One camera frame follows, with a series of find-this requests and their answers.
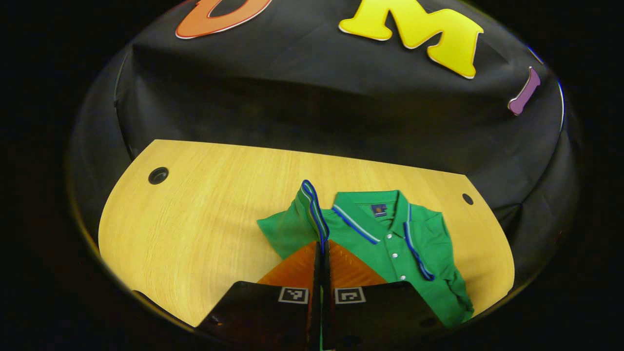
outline shirt label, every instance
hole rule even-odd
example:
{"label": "shirt label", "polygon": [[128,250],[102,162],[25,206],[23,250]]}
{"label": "shirt label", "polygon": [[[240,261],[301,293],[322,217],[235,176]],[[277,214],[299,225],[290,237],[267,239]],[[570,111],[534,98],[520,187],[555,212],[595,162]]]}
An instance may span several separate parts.
{"label": "shirt label", "polygon": [[386,209],[387,206],[385,204],[371,205],[371,210],[373,210],[375,218],[385,216],[387,214]]}

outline wooden table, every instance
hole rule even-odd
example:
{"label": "wooden table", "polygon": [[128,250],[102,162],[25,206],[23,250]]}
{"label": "wooden table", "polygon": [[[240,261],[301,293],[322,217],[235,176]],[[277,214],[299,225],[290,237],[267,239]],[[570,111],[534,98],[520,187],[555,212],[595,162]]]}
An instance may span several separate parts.
{"label": "wooden table", "polygon": [[[169,175],[153,185],[148,176],[158,167]],[[399,189],[409,202],[442,212],[475,315],[511,289],[509,244],[466,176],[227,144],[153,141],[104,207],[101,256],[129,289],[196,326],[232,283],[256,282],[281,262],[256,220],[287,209],[304,179],[324,209],[339,191]]]}

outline green polo shirt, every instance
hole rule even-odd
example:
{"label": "green polo shirt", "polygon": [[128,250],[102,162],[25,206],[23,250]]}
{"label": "green polo shirt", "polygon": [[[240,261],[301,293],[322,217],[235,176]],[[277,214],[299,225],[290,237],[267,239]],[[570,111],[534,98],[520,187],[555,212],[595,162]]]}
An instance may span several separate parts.
{"label": "green polo shirt", "polygon": [[305,180],[286,211],[258,225],[282,259],[331,238],[387,282],[410,282],[446,327],[472,317],[442,214],[410,204],[399,190],[338,192],[332,209],[320,209]]}

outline yellow letter m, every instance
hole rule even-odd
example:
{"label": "yellow letter m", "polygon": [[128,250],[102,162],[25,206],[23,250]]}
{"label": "yellow letter m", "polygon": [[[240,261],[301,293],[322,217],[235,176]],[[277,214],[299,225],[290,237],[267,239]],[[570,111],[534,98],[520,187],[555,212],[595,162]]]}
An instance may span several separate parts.
{"label": "yellow letter m", "polygon": [[416,0],[362,0],[351,19],[340,21],[340,30],[380,41],[392,37],[386,27],[388,12],[392,12],[403,45],[419,47],[437,33],[440,42],[427,48],[427,55],[442,66],[468,78],[474,78],[472,64],[477,36],[483,28],[463,14],[443,9],[428,14]]}

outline shirt collar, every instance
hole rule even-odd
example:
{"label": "shirt collar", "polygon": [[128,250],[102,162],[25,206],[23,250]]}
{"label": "shirt collar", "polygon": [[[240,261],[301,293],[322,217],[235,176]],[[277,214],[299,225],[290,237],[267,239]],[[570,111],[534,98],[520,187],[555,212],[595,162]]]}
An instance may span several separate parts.
{"label": "shirt collar", "polygon": [[[385,228],[375,218],[364,213],[358,204],[395,204],[394,220],[390,228]],[[338,192],[334,201],[334,211],[344,219],[354,230],[377,244],[381,239],[392,232],[404,237],[403,223],[409,220],[409,202],[401,191],[376,192]]]}

